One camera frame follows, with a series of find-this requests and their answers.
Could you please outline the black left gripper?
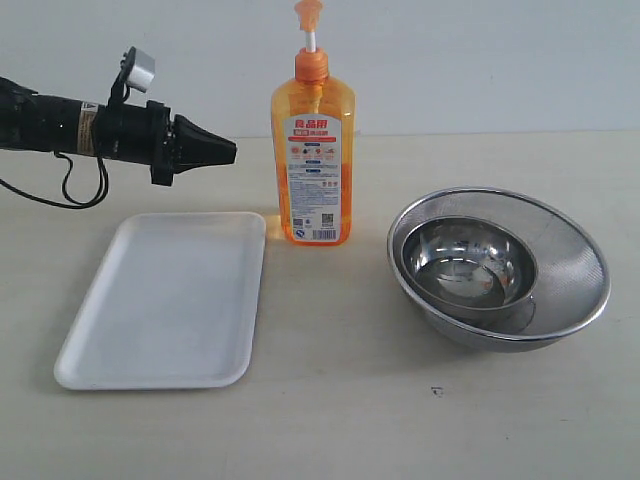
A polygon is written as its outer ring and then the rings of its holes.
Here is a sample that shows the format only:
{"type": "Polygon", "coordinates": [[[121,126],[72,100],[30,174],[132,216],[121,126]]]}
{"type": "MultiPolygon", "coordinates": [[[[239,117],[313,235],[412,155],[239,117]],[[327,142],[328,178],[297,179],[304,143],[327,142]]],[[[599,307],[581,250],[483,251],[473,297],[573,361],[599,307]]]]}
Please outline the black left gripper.
{"type": "Polygon", "coordinates": [[[119,103],[100,107],[94,120],[94,150],[103,158],[146,165],[151,183],[171,186],[174,174],[232,165],[236,144],[197,126],[183,115],[173,121],[170,108],[148,101],[144,107],[119,103]]]}

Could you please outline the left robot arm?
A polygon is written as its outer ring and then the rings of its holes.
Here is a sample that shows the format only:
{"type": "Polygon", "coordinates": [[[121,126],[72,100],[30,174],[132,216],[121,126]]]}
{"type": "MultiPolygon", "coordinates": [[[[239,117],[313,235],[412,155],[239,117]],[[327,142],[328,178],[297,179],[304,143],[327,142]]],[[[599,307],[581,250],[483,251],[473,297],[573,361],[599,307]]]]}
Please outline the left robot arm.
{"type": "Polygon", "coordinates": [[[102,157],[150,168],[151,182],[170,186],[195,168],[231,165],[236,144],[212,134],[164,104],[106,105],[41,95],[1,80],[1,147],[102,157]]]}

